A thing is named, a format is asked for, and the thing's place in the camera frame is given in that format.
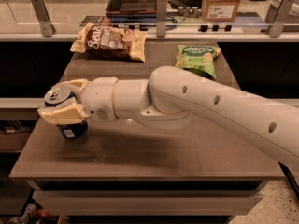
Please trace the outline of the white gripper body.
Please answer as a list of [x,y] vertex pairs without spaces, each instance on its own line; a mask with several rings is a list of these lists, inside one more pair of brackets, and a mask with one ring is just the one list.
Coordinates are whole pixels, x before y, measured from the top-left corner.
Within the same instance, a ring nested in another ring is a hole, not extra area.
[[99,77],[89,82],[81,94],[81,103],[91,118],[97,121],[115,121],[113,107],[115,77]]

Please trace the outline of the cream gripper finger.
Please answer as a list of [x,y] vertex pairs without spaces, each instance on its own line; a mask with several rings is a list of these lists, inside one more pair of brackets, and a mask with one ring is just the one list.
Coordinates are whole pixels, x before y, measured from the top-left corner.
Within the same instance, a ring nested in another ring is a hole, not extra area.
[[90,115],[75,98],[70,98],[56,106],[39,108],[39,116],[47,123],[55,125],[78,124]]
[[73,93],[81,94],[88,83],[89,80],[87,79],[74,79],[74,80],[57,83],[53,86],[53,88],[54,89],[67,88],[71,90]]

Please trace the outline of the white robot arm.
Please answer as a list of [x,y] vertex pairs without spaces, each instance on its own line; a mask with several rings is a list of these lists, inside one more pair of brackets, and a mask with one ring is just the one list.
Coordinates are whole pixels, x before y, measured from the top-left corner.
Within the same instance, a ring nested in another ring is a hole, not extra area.
[[236,133],[294,171],[299,168],[298,107],[174,66],[159,67],[148,79],[65,81],[54,85],[44,100],[38,113],[54,125],[133,119],[152,128],[179,129],[196,114]]

